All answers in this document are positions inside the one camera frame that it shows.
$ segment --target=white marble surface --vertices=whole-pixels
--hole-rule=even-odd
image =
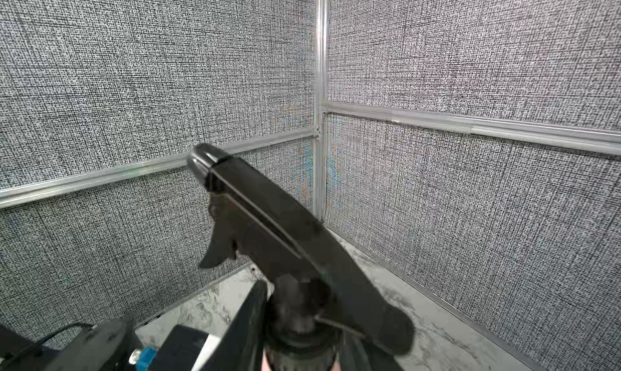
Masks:
[[[384,298],[414,321],[411,352],[398,359],[404,370],[531,370],[388,269],[342,239],[340,242]],[[261,274],[251,266],[210,286],[136,330],[147,345],[160,346],[175,324],[222,336]]]

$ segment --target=metal rail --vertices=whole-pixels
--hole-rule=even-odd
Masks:
[[[312,211],[323,221],[325,216],[326,140],[327,115],[322,103],[327,99],[327,57],[330,0],[315,0],[315,128],[317,138],[313,156]]]
[[[477,118],[350,103],[323,102],[322,105],[325,111],[342,115],[621,156],[621,132],[619,131],[546,125],[507,119]]]
[[[230,142],[221,144],[219,147],[228,153],[236,154],[309,136],[315,136],[315,129],[313,127],[285,131],[284,133],[261,136],[244,141]],[[72,175],[62,179],[36,182],[21,187],[3,189],[0,190],[0,208],[7,208],[42,200],[43,198],[59,196],[76,190],[93,188],[106,183],[133,179],[141,175],[157,173],[185,165],[186,153],[181,153],[129,165],[97,170],[96,172]]]

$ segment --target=black object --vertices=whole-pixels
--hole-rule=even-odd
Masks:
[[[45,371],[122,370],[135,342],[132,325],[123,320],[84,329],[69,343]]]
[[[0,369],[3,371],[39,371],[58,354],[58,351],[44,345],[27,351],[34,344],[24,336],[0,326],[0,357],[4,359],[4,362],[0,364]]]
[[[242,159],[210,144],[196,146],[188,166],[211,193],[209,213],[215,221],[200,267],[218,266],[226,258],[235,259],[239,251],[275,284],[266,314],[264,295],[251,292],[246,298],[213,354],[222,359],[216,369],[260,370],[256,348],[264,346],[273,371],[326,371],[337,351],[347,351],[349,359],[366,357],[365,364],[379,370],[392,355],[409,351],[412,322],[384,301],[305,207]],[[246,328],[238,326],[244,319]],[[244,329],[247,337],[239,341]],[[360,345],[343,337],[343,331],[362,339]],[[229,351],[228,345],[248,358],[226,362],[220,352]],[[356,369],[349,368],[353,364],[342,369]],[[392,366],[400,369],[394,360]]]
[[[201,370],[261,369],[267,284],[256,282],[227,332]]]
[[[149,371],[191,371],[207,336],[198,329],[175,325],[149,365]]]

